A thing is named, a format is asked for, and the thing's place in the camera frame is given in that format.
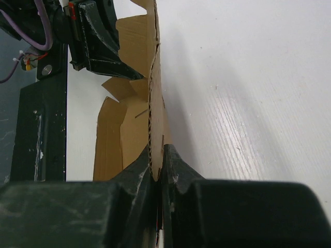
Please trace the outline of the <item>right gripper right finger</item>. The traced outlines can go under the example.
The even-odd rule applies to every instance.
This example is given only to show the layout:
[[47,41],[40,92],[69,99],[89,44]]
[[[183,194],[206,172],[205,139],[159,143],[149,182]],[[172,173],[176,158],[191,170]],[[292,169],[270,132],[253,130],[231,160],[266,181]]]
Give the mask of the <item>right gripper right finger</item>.
[[304,184],[205,179],[165,145],[164,247],[330,247],[330,223]]

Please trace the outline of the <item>brown cardboard box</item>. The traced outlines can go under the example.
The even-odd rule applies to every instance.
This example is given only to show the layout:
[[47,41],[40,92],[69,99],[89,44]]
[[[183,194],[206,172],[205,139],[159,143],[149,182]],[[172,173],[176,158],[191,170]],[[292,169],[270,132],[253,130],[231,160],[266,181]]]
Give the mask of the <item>brown cardboard box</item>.
[[121,18],[119,57],[142,78],[115,76],[98,115],[93,212],[100,247],[155,247],[163,146],[169,141],[161,92],[155,1],[136,1],[144,15]]

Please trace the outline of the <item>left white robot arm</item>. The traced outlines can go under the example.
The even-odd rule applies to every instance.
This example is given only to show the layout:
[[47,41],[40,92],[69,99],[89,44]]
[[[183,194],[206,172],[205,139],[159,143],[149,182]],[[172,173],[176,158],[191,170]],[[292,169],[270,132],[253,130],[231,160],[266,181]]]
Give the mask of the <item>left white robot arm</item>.
[[1,1],[1,29],[45,55],[45,64],[66,44],[76,71],[142,79],[119,58],[116,21],[113,1]]

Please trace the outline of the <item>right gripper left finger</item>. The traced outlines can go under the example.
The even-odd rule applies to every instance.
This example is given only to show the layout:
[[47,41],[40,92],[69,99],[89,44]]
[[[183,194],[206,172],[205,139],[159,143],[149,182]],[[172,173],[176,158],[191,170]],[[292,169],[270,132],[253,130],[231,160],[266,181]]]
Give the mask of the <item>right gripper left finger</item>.
[[156,233],[147,150],[109,181],[1,188],[1,247],[155,247]]

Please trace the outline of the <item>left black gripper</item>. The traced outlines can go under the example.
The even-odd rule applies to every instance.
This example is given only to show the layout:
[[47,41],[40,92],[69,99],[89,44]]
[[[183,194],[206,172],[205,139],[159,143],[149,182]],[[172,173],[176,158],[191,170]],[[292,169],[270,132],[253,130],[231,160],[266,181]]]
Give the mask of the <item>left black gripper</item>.
[[95,74],[142,79],[142,74],[119,58],[113,1],[81,1],[77,3],[78,17],[69,3],[63,7],[63,1],[53,1],[51,25],[56,40],[68,45],[74,70],[85,67]]

